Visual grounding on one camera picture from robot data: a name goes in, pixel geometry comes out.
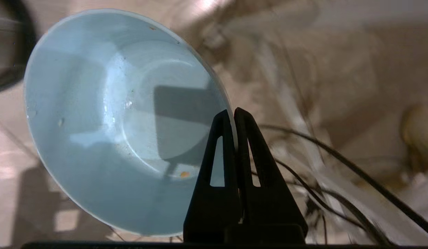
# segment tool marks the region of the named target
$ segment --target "light blue bowl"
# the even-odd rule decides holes
[[[85,11],[40,39],[25,83],[39,155],[72,200],[123,230],[182,232],[212,119],[231,115],[182,38],[135,13]],[[218,148],[213,186],[223,184]]]

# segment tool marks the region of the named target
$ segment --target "blurry background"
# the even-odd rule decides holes
[[[162,23],[214,68],[232,109],[249,111],[257,123],[295,123],[271,86],[286,84],[292,94],[286,98],[293,97],[315,136],[428,217],[428,201],[415,194],[424,193],[421,188],[428,193],[428,0],[23,3],[37,38],[60,19],[92,8],[132,11]],[[273,58],[261,54],[261,44]],[[0,248],[40,239],[180,242],[113,230],[69,200],[38,160],[23,89],[20,82],[0,92]],[[289,160],[286,150],[301,157],[295,140],[268,131],[264,135],[279,158]],[[323,159],[370,191],[328,156]],[[337,228],[329,234],[330,243],[349,243]]]

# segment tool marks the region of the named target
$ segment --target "beige surface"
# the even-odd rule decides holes
[[[288,126],[289,120],[282,115],[259,69],[252,39],[233,35],[214,50],[206,44],[214,38],[224,39],[210,36],[214,24],[260,11],[277,13],[281,6],[295,12],[303,8],[297,1],[25,2],[39,34],[59,19],[89,8],[118,8],[161,22],[197,48],[213,66],[233,108],[248,110],[260,123]],[[271,45],[274,51],[285,50],[289,55],[297,86],[289,84],[296,93],[300,90],[301,95],[296,95],[298,106],[311,120],[316,134],[349,158],[358,159],[368,173],[398,181],[396,173],[403,169],[405,156],[399,137],[402,111],[409,104],[428,101],[428,24],[315,28],[300,33],[284,32],[284,24],[276,30],[282,42]],[[286,58],[278,55],[281,65],[289,66]],[[268,142],[277,137],[270,132],[265,135]],[[378,156],[383,159],[365,159]],[[121,231],[118,234],[129,241],[169,241]],[[120,240],[107,225],[80,210],[47,175],[26,126],[20,83],[0,93],[0,247],[18,247],[37,239]]]

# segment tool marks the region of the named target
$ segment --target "orange speck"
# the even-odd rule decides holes
[[[189,177],[189,172],[188,171],[184,171],[180,174],[181,178],[185,178],[185,177]]]

